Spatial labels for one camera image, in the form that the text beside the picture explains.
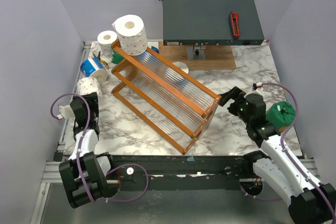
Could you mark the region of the green paper roll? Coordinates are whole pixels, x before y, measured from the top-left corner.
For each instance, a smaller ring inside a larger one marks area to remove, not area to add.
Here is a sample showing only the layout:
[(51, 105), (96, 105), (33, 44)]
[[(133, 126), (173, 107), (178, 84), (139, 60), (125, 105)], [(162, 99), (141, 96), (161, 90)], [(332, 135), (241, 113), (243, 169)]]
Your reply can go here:
[(295, 108), (286, 101), (273, 104), (266, 112), (266, 120), (280, 132), (286, 130), (296, 117)]

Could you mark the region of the white red-dotted paper roll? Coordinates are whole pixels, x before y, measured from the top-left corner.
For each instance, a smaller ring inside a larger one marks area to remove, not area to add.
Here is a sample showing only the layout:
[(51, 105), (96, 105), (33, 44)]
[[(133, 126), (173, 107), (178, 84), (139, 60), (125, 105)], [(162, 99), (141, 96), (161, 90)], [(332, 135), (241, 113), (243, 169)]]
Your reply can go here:
[(115, 29), (120, 46), (126, 54), (137, 56), (146, 51), (148, 40), (141, 17), (137, 15), (119, 17), (114, 21), (112, 27)]

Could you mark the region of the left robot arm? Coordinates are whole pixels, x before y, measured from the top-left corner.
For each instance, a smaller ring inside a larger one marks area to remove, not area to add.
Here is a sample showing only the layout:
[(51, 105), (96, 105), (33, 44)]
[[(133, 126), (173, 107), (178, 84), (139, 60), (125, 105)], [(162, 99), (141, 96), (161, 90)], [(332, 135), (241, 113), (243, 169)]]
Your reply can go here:
[(116, 175), (116, 166), (107, 152), (96, 155), (99, 140), (99, 104), (96, 92), (77, 95), (70, 103), (74, 114), (73, 153), (59, 165), (59, 173), (68, 202), (78, 208), (100, 198), (110, 198), (119, 184), (108, 184), (107, 179)]

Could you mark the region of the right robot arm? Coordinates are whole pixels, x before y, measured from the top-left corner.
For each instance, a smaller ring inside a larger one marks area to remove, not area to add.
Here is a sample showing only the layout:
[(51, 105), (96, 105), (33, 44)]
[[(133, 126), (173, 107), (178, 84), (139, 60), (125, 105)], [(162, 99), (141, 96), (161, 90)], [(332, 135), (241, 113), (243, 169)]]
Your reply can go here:
[(294, 223), (335, 223), (335, 188), (324, 184), (310, 172), (284, 141), (284, 134), (266, 119), (266, 104), (260, 93), (262, 83), (255, 83), (250, 93), (233, 87), (221, 94), (219, 105), (240, 118), (248, 136), (259, 151), (244, 156), (242, 173), (263, 179), (286, 203)]

